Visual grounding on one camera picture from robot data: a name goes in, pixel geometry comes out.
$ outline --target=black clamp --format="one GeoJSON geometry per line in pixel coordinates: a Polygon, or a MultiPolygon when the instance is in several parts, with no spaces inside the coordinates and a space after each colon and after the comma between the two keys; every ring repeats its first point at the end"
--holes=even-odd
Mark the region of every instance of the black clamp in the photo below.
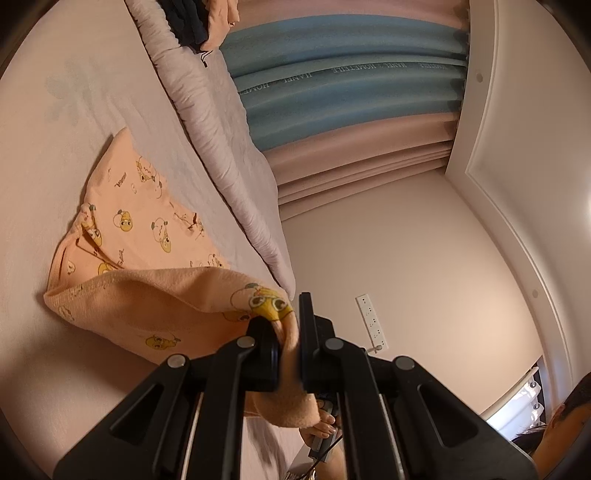
{"type": "MultiPolygon", "coordinates": [[[[527,455],[413,359],[369,357],[335,337],[309,293],[300,332],[304,389],[337,398],[349,480],[537,480],[527,455]]],[[[169,357],[66,454],[54,480],[238,480],[245,393],[276,390],[278,364],[262,317],[214,355],[169,357]]]]}

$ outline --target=person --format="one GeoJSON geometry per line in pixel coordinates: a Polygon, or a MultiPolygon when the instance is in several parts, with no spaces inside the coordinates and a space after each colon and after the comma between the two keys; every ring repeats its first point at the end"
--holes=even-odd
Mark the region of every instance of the person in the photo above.
{"type": "Polygon", "coordinates": [[[590,419],[591,372],[577,384],[545,426],[527,430],[514,438],[513,443],[531,457],[538,476],[543,479],[564,458],[590,419]]]}
{"type": "MultiPolygon", "coordinates": [[[[318,400],[320,422],[313,427],[300,429],[300,436],[308,447],[312,447],[315,437],[327,439],[330,435],[337,433],[335,441],[342,435],[340,429],[340,417],[333,417],[326,410],[322,410],[323,400],[318,400]]],[[[319,462],[315,469],[316,480],[345,480],[347,478],[347,467],[345,463],[345,450],[343,442],[339,442],[330,451],[326,462],[319,462]]]]}

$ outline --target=white wall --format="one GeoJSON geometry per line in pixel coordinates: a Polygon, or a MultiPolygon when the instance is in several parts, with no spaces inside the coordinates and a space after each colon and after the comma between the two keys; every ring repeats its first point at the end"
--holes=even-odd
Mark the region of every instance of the white wall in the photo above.
{"type": "Polygon", "coordinates": [[[446,177],[528,300],[554,410],[591,369],[591,72],[535,0],[470,7],[466,94],[446,177]]]}
{"type": "Polygon", "coordinates": [[[298,294],[337,335],[370,347],[355,303],[368,293],[389,349],[409,355],[478,413],[541,355],[523,296],[483,227],[431,171],[283,223],[298,294]]]}

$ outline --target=blue curtain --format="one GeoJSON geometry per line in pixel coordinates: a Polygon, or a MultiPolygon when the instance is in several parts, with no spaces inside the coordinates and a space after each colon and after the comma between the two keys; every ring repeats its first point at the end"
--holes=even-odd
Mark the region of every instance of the blue curtain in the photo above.
{"type": "Polygon", "coordinates": [[[467,34],[406,18],[322,15],[232,32],[222,52],[265,151],[348,125],[458,111],[467,34]]]}

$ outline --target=electrical outlet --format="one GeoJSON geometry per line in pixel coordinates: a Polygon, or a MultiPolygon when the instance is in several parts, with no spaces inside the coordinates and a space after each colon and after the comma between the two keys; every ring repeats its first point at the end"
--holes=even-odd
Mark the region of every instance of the electrical outlet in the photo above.
{"type": "Polygon", "coordinates": [[[376,313],[374,306],[372,305],[371,300],[369,299],[369,295],[360,295],[359,297],[355,297],[355,300],[357,301],[357,305],[359,306],[359,311],[361,312],[361,316],[363,317],[363,322],[365,323],[365,327],[367,328],[372,346],[376,347],[378,345],[381,345],[381,352],[387,350],[388,342],[386,342],[384,330],[382,330],[382,326],[379,324],[378,314],[376,313]]]}

